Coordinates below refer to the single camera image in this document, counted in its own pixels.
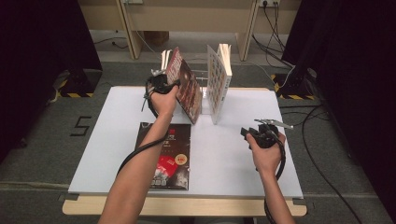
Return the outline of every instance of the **book cover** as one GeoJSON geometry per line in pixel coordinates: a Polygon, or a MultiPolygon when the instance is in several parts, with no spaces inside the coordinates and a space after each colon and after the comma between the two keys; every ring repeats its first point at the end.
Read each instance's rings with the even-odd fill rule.
{"type": "MultiPolygon", "coordinates": [[[[170,58],[169,50],[163,52],[163,56],[164,55],[170,58]]],[[[163,65],[167,62],[168,61],[163,57],[163,65]]],[[[180,103],[184,112],[186,112],[192,124],[195,124],[201,113],[202,104],[200,85],[195,74],[181,56],[178,48],[172,51],[170,62],[166,66],[163,66],[163,68],[165,67],[168,84],[174,83],[176,80],[180,79],[177,101],[180,103]]]]}
{"type": "MultiPolygon", "coordinates": [[[[136,147],[140,146],[151,126],[152,123],[140,123],[136,147]]],[[[190,141],[190,124],[169,125],[168,137],[163,142],[151,189],[189,189],[190,141]]]]}
{"type": "Polygon", "coordinates": [[[222,106],[230,87],[232,69],[231,46],[220,44],[218,53],[207,46],[207,89],[209,109],[214,124],[218,124],[222,106]]]}

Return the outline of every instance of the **wall socket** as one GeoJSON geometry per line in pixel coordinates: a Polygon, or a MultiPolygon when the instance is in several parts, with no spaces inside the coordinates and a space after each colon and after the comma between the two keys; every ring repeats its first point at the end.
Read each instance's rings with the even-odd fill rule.
{"type": "MultiPolygon", "coordinates": [[[[279,7],[280,0],[265,0],[267,1],[267,7],[275,7],[275,3],[277,3],[277,6],[279,7]]],[[[263,7],[263,2],[264,0],[260,0],[260,7],[263,7]]]]}

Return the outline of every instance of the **wooden table frame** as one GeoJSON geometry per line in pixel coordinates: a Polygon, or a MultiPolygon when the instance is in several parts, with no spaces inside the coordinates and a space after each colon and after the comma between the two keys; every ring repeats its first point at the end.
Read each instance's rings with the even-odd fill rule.
{"type": "MultiPolygon", "coordinates": [[[[67,215],[100,215],[106,195],[79,195],[66,199],[63,211],[67,215]]],[[[295,217],[306,214],[304,200],[286,199],[295,217]]],[[[148,196],[140,216],[160,217],[263,217],[263,199],[198,198],[148,196]]]]}

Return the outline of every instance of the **red object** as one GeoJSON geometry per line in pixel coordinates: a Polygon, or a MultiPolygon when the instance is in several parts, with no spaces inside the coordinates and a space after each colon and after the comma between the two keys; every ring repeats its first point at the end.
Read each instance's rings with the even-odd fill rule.
{"type": "Polygon", "coordinates": [[[168,176],[170,178],[177,169],[177,164],[175,162],[175,158],[170,156],[160,156],[157,162],[157,170],[160,170],[163,175],[168,176]]]}

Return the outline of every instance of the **open book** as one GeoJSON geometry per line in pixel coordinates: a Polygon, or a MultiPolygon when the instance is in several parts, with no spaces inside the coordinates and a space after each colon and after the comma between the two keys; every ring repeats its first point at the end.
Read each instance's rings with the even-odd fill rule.
{"type": "Polygon", "coordinates": [[[195,124],[201,113],[202,94],[195,74],[183,59],[178,48],[163,51],[162,69],[168,78],[168,84],[180,79],[177,101],[195,124]]]}
{"type": "Polygon", "coordinates": [[[218,52],[207,46],[207,89],[212,122],[219,122],[221,108],[230,86],[233,71],[231,69],[231,45],[219,44],[218,52]]]}

